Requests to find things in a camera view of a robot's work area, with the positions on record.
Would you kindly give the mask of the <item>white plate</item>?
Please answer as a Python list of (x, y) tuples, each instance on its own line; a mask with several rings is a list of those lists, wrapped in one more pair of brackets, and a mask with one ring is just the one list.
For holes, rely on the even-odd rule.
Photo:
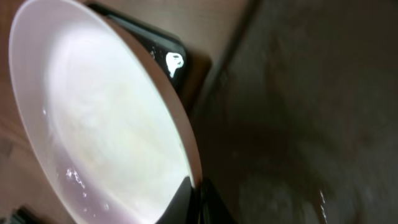
[(201, 164), (185, 108), (138, 40), (77, 1), (25, 1), (9, 36), (30, 145), (76, 223), (156, 223)]

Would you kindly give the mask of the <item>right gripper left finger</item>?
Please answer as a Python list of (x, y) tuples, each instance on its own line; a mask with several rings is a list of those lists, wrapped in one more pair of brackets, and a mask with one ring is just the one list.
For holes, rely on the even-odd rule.
[(156, 224), (197, 224), (198, 199), (189, 177), (183, 179), (164, 214)]

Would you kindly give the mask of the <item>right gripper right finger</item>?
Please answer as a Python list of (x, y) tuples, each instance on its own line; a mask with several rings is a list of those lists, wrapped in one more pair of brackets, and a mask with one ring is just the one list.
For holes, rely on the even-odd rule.
[(200, 224), (237, 224), (209, 178), (201, 183)]

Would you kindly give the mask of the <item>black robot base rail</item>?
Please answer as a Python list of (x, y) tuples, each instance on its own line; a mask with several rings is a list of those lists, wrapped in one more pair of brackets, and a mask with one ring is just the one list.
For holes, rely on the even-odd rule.
[(8, 218), (1, 217), (1, 224), (42, 224), (42, 221), (26, 207), (19, 207)]

